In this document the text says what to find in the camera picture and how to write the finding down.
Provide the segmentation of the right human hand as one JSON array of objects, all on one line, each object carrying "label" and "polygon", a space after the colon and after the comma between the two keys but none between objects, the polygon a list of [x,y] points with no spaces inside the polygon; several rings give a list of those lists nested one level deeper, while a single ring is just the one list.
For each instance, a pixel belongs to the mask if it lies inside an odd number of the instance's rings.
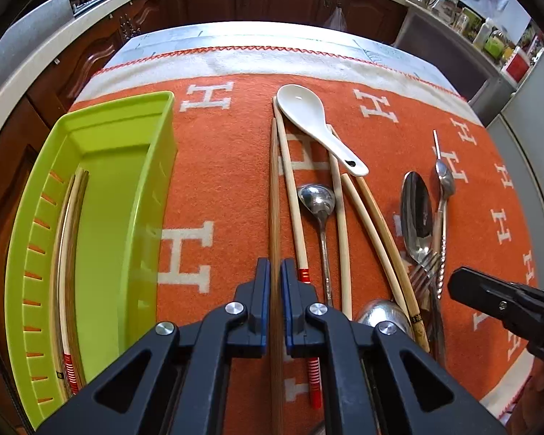
[{"label": "right human hand", "polygon": [[511,417],[508,434],[544,434],[544,361],[535,359]]}]

